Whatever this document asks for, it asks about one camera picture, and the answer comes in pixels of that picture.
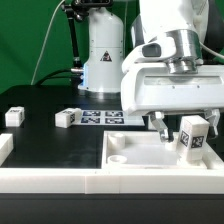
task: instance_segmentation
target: small white cube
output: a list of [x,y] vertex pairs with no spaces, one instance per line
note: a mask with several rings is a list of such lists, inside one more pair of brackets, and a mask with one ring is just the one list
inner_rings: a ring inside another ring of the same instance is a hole
[[188,162],[202,159],[208,129],[209,122],[198,115],[182,117],[177,141],[181,159]]
[[6,127],[19,127],[24,120],[24,107],[11,107],[5,114]]
[[82,110],[79,108],[68,108],[55,114],[55,126],[68,128],[81,119]]

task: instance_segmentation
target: camera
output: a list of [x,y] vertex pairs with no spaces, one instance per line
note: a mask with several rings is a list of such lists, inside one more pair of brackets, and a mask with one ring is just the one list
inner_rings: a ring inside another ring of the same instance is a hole
[[98,8],[112,6],[113,0],[74,0],[72,7]]

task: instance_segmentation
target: green backdrop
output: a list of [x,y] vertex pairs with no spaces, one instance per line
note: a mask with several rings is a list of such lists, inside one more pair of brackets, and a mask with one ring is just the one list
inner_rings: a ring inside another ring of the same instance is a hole
[[[0,92],[30,84],[51,16],[60,0],[6,0],[0,8]],[[216,0],[224,17],[224,1]],[[124,21],[125,3],[115,2],[112,11]],[[138,1],[127,10],[126,53],[131,49],[130,24],[138,14]],[[88,24],[77,25],[82,61],[88,58]],[[66,15],[59,10],[42,58],[37,79],[72,65],[72,52]],[[68,80],[48,84],[69,84]]]

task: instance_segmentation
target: black table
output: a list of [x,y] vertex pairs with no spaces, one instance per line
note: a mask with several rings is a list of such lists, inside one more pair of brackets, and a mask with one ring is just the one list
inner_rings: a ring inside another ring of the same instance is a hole
[[[23,106],[26,119],[21,127],[6,128],[4,115],[13,106]],[[70,107],[121,110],[120,100],[77,96],[66,86],[16,86],[1,94],[0,131],[13,133],[15,144],[2,167],[100,168],[104,130],[145,130],[142,126],[55,127],[55,113]],[[210,143],[223,156],[221,142],[222,136]],[[224,195],[0,194],[0,223],[210,224],[224,222],[223,207]]]

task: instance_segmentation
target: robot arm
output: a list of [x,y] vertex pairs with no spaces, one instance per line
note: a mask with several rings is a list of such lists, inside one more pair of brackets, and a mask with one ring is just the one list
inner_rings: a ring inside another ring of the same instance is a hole
[[[157,112],[204,113],[217,135],[219,110],[224,108],[223,66],[202,66],[200,47],[207,29],[208,0],[139,3],[140,29],[132,28],[135,49],[122,66],[126,74],[121,83],[123,110],[148,115],[160,133],[167,133],[167,127],[152,116]],[[161,135],[161,139],[170,138]]]

